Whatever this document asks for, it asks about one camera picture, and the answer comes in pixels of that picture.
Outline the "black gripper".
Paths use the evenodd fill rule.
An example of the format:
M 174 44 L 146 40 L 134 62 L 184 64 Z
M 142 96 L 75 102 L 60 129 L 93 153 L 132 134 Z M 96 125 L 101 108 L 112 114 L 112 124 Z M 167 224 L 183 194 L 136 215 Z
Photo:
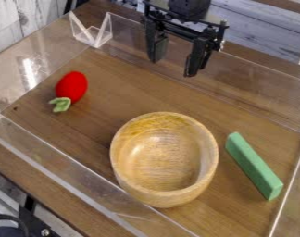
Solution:
M 186 59 L 184 77 L 192 77 L 206 67 L 211 49 L 220 51 L 224 44 L 227 21 L 208 13 L 211 0 L 142 0 L 144 39 L 148 59 L 152 63 L 166 55 L 168 37 L 164 31 L 188 41 L 191 53 Z

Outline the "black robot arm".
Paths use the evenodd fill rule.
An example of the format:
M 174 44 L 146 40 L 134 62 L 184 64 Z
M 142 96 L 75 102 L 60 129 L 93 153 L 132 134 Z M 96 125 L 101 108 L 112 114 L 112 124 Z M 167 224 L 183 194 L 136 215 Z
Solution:
M 142 0 L 146 52 L 152 63 L 166 55 L 168 34 L 191 42 L 184 77 L 192 77 L 207 65 L 211 52 L 224 44 L 228 24 L 208 14 L 211 0 Z

